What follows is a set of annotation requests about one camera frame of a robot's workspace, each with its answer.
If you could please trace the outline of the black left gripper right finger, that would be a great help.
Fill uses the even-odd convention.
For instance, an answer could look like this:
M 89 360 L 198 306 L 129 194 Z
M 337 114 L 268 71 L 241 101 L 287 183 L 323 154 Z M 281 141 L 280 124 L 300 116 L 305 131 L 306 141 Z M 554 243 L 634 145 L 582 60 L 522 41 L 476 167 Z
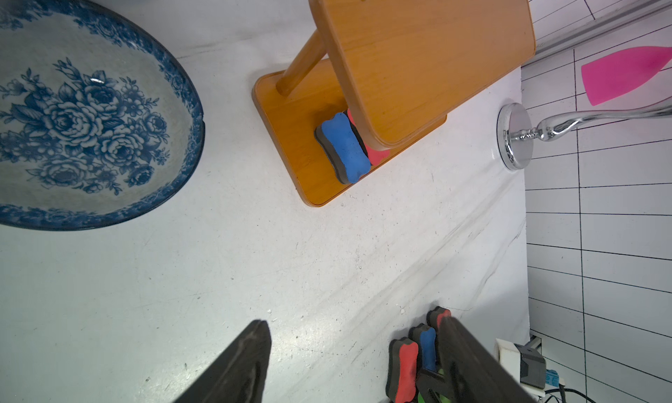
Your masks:
M 441 394 L 451 403 L 533 401 L 519 383 L 456 318 L 442 320 L 437 335 L 442 374 L 418 371 L 418 394 Z

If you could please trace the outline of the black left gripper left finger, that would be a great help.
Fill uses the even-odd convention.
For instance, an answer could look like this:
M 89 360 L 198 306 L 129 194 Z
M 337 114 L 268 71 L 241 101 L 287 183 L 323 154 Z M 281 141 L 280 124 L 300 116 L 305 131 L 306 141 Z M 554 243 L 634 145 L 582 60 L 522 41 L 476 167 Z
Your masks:
M 268 323 L 252 321 L 177 401 L 260 402 L 271 345 Z

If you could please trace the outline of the green eraser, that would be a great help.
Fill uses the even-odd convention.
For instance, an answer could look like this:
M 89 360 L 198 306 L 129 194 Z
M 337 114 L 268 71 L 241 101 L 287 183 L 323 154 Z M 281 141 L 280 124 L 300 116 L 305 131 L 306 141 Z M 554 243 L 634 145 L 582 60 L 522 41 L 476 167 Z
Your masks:
M 451 401 L 441 394 L 418 394 L 416 398 L 418 403 L 451 403 Z

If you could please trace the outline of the blue eraser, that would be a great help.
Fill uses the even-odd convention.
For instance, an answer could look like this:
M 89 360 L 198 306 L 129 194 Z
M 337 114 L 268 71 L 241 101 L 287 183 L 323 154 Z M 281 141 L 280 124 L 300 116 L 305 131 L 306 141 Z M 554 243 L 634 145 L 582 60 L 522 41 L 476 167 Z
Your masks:
M 336 114 L 315 129 L 315 137 L 342 184 L 356 184 L 371 170 L 366 147 L 344 113 Z
M 437 331 L 427 324 L 409 330 L 411 340 L 418 345 L 418 367 L 436 373 L 438 371 Z

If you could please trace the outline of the red eraser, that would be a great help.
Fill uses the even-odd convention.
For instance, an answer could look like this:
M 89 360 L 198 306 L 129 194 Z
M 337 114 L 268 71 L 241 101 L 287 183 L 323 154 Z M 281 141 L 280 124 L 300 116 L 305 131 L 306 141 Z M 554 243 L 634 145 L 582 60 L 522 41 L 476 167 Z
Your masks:
M 391 402 L 407 403 L 416 398 L 418 351 L 418 344 L 410 338 L 390 343 L 386 395 Z
M 390 150 L 385 149 L 385 150 L 376 150 L 372 149 L 369 147 L 367 143 L 364 142 L 357 125 L 355 124 L 355 119 L 353 118 L 352 112 L 350 109 L 346 111 L 346 116 L 348 117 L 351 125 L 353 126 L 353 132 L 355 133 L 358 142 L 362 146 L 362 149 L 364 149 L 364 152 L 366 153 L 367 157 L 369 158 L 370 165 L 372 167 L 376 167 L 380 165 L 381 163 L 385 162 L 389 156 L 390 156 Z
M 442 320 L 446 317 L 450 318 L 452 316 L 453 315 L 451 310 L 437 306 L 427 314 L 426 321 L 430 327 L 432 327 L 435 331 L 438 331 Z

